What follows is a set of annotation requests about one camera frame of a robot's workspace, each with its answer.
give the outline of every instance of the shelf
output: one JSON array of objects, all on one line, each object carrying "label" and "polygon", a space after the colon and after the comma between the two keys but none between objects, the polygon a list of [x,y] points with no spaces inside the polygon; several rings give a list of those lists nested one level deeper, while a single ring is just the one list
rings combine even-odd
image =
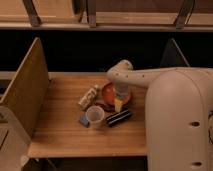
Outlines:
[{"label": "shelf", "polygon": [[51,1],[49,5],[49,0],[32,2],[41,23],[32,27],[32,11],[23,11],[18,0],[14,2],[17,7],[8,11],[5,8],[11,3],[2,2],[0,29],[213,32],[211,0],[86,0],[78,13],[73,9],[77,1]]}]

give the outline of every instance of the wooden divider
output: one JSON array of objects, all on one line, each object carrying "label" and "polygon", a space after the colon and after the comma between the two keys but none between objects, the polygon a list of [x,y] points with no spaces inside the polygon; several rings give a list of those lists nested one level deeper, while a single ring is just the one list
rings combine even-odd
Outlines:
[{"label": "wooden divider", "polygon": [[36,38],[0,101],[0,113],[29,144],[49,84],[40,39]]}]

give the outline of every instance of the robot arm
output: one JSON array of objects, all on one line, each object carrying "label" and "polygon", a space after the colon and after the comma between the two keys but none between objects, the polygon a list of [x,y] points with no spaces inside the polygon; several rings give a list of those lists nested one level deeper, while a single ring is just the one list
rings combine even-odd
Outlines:
[{"label": "robot arm", "polygon": [[132,64],[127,60],[120,61],[107,72],[108,79],[114,84],[115,111],[120,112],[122,101],[128,95],[128,85],[148,87],[149,84],[164,72],[177,68],[161,68],[133,71]]},{"label": "robot arm", "polygon": [[148,88],[145,118],[150,171],[212,170],[212,69],[133,71],[132,64],[123,60],[107,77],[120,101],[120,94],[125,95],[122,91],[130,84]]},{"label": "robot arm", "polygon": [[127,60],[120,61],[107,72],[107,78],[115,84],[130,84],[148,87],[160,74],[177,68],[161,68],[133,71],[132,64]]}]

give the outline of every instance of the wooden panel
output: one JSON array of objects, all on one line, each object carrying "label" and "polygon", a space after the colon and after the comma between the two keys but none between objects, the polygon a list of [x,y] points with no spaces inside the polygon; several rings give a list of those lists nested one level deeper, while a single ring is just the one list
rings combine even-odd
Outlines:
[{"label": "wooden panel", "polygon": [[[42,22],[78,22],[84,10],[83,1],[78,1],[76,13],[72,0],[33,0],[33,3]],[[29,21],[22,0],[0,0],[0,21]]]},{"label": "wooden panel", "polygon": [[1,113],[26,143],[33,135],[48,83],[44,54],[37,38],[0,101]]},{"label": "wooden panel", "polygon": [[[183,0],[97,0],[99,12],[176,13]],[[212,13],[212,0],[197,0],[195,12]]]},{"label": "wooden panel", "polygon": [[0,0],[0,21],[28,21],[22,0]]},{"label": "wooden panel", "polygon": [[146,90],[131,87],[128,104],[133,116],[113,128],[104,123],[101,130],[85,128],[78,121],[78,100],[94,84],[107,83],[105,75],[53,78],[48,87],[29,157],[143,156],[147,154],[144,99]]},{"label": "wooden panel", "polygon": [[83,14],[83,3],[75,13],[72,0],[33,0],[33,3],[43,22],[77,22]]}]

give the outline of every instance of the small object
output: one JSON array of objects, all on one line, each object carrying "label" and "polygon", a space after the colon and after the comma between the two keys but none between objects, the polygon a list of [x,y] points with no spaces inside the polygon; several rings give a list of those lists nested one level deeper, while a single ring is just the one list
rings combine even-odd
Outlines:
[{"label": "small object", "polygon": [[93,129],[99,129],[104,120],[105,112],[100,106],[90,106],[86,111],[86,118]]},{"label": "small object", "polygon": [[80,116],[79,122],[80,122],[83,126],[85,126],[85,127],[87,127],[87,128],[89,127],[89,121],[87,120],[85,114],[83,114],[83,115]]},{"label": "small object", "polygon": [[[114,84],[112,82],[107,83],[102,88],[102,97],[106,104],[114,106],[115,93],[114,93]],[[127,104],[131,99],[131,92],[128,93],[125,98],[122,99],[123,105]]]},{"label": "small object", "polygon": [[112,127],[114,125],[117,125],[120,122],[125,121],[126,119],[130,118],[132,114],[128,109],[124,109],[123,111],[119,113],[115,113],[113,115],[110,115],[106,118],[107,124],[109,127]]},{"label": "small object", "polygon": [[123,101],[121,99],[115,98],[115,111],[120,112],[123,106]]},{"label": "small object", "polygon": [[99,90],[99,86],[94,85],[79,100],[78,104],[82,110],[86,110],[92,104],[93,100],[95,99],[95,97],[98,94],[98,90]]}]

